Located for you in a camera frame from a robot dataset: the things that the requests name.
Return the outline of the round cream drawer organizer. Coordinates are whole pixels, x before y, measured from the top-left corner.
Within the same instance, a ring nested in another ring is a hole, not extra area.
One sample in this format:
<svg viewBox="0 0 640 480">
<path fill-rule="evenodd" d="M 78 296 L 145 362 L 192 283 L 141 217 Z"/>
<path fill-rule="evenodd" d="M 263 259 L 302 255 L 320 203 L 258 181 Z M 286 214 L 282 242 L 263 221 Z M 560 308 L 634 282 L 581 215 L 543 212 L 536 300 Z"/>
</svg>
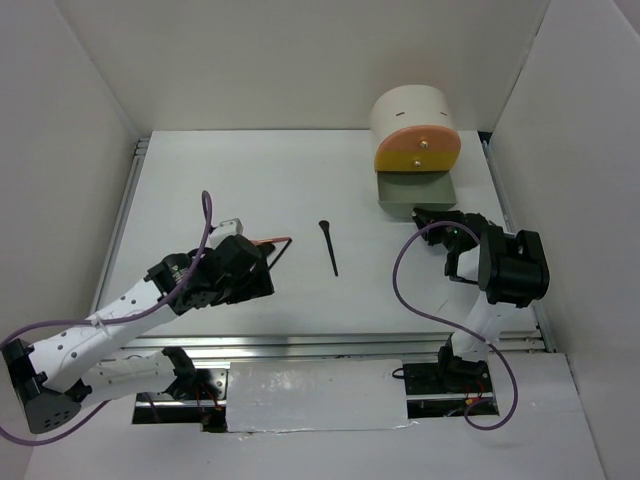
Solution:
<svg viewBox="0 0 640 480">
<path fill-rule="evenodd" d="M 450 171 L 461 139 L 443 92 L 428 85 L 404 85 L 373 105 L 370 129 L 378 203 L 396 219 L 414 208 L 446 211 L 457 197 Z"/>
</svg>

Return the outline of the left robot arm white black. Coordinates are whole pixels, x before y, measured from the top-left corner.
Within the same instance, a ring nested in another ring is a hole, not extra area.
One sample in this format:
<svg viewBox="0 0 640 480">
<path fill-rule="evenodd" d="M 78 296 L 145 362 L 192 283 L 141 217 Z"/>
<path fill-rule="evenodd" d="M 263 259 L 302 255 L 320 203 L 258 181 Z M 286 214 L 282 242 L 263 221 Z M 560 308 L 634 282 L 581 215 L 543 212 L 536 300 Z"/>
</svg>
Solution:
<svg viewBox="0 0 640 480">
<path fill-rule="evenodd" d="M 48 339 L 17 337 L 2 349 L 11 384 L 33 434 L 54 431 L 82 409 L 138 393 L 176 400 L 209 397 L 215 383 L 181 347 L 132 358 L 111 356 L 130 341 L 191 310 L 273 294 L 271 242 L 240 234 L 202 252 L 174 253 L 116 301 Z"/>
</svg>

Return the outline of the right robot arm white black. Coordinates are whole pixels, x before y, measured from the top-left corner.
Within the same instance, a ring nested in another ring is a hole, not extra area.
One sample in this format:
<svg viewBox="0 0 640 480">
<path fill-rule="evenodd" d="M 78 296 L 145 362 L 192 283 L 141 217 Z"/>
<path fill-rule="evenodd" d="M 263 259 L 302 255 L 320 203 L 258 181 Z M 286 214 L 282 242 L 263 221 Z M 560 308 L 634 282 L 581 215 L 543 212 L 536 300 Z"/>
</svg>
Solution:
<svg viewBox="0 0 640 480">
<path fill-rule="evenodd" d="M 457 330 L 439 349 L 437 365 L 413 381 L 429 380 L 455 393 L 488 385 L 488 345 L 499 339 L 507 320 L 517 310 L 542 299 L 550 273 L 541 237 L 533 231 L 509 233 L 478 213 L 416 208 L 412 219 L 418 229 L 430 226 L 422 238 L 447 251 L 444 276 L 479 289 L 477 300 L 463 325 L 480 340 Z"/>
</svg>

